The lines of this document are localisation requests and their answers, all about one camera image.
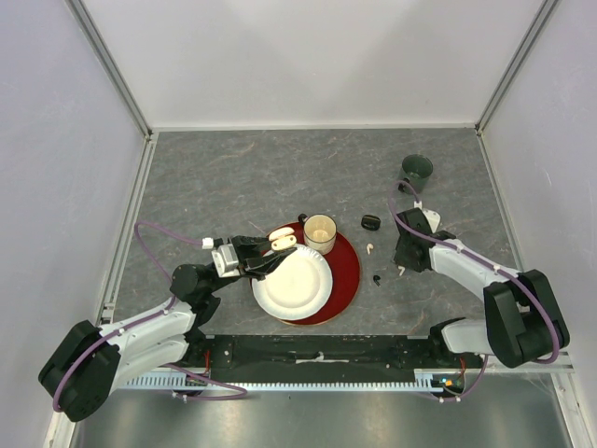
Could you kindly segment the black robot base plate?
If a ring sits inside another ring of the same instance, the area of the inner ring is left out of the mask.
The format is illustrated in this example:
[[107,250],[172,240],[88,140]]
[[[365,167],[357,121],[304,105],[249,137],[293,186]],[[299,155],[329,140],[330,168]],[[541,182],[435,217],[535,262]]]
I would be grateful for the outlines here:
[[418,369],[459,371],[479,363],[442,352],[427,338],[216,335],[192,343],[178,364],[208,367],[225,383],[356,384],[410,382]]

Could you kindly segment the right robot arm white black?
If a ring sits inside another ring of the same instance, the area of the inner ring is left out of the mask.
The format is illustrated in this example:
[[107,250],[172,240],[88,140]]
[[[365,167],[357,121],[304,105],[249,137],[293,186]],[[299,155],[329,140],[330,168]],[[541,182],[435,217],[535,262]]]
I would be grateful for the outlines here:
[[447,231],[434,231],[423,209],[393,214],[399,237],[394,263],[416,273],[445,275],[473,293],[482,319],[456,318],[431,328],[429,360],[449,367],[461,354],[491,355],[509,368],[549,364],[570,343],[548,278],[538,270],[519,272],[493,262]]

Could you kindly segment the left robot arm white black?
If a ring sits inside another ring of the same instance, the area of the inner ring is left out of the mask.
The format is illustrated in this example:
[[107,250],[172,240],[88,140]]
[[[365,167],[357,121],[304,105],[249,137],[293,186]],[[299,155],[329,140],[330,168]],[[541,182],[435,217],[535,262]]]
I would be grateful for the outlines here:
[[296,251],[297,238],[287,229],[277,238],[206,238],[201,244],[211,263],[176,267],[163,304],[113,324],[84,320],[69,330],[38,375],[54,412],[78,422],[131,379],[176,362],[197,366],[205,353],[201,326],[221,302],[215,293],[242,278],[264,280]]

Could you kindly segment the pink earbud charging case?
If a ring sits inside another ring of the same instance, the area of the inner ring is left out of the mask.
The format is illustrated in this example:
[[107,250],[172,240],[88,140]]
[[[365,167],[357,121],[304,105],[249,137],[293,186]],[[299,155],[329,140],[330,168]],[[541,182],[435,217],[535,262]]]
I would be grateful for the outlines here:
[[297,243],[295,231],[291,227],[282,227],[272,231],[268,239],[271,243],[271,250],[274,252],[284,251]]

